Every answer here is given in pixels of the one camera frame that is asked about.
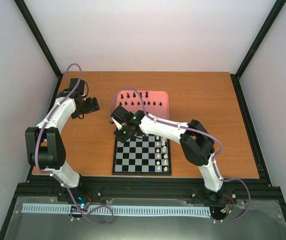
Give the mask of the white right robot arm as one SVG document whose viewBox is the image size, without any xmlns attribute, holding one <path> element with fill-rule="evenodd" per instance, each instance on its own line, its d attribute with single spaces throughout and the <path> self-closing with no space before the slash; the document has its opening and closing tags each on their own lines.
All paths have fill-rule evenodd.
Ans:
<svg viewBox="0 0 286 240">
<path fill-rule="evenodd" d="M 110 114 L 110 122 L 116 125 L 114 135 L 125 142 L 135 134 L 157 135 L 180 144 L 185 158 L 199 168 L 205 190 L 200 191 L 203 199 L 218 203 L 223 196 L 223 177 L 220 174 L 215 157 L 220 154 L 214 149 L 218 141 L 197 121 L 175 122 L 154 116 L 144 110 L 132 113 L 122 106 Z"/>
</svg>

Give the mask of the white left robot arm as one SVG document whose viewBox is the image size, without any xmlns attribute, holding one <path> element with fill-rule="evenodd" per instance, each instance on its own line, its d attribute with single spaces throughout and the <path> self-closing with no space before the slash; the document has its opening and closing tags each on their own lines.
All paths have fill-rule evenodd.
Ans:
<svg viewBox="0 0 286 240">
<path fill-rule="evenodd" d="M 67 89 L 58 93 L 55 103 L 46 117 L 36 126 L 25 131 L 28 162 L 43 173 L 49 173 L 63 187 L 69 187 L 69 195 L 82 201 L 87 189 L 79 184 L 80 174 L 67 163 L 61 132 L 69 118 L 83 119 L 86 114 L 99 110 L 97 99 L 87 97 L 88 84 L 78 78 L 70 79 Z"/>
</svg>

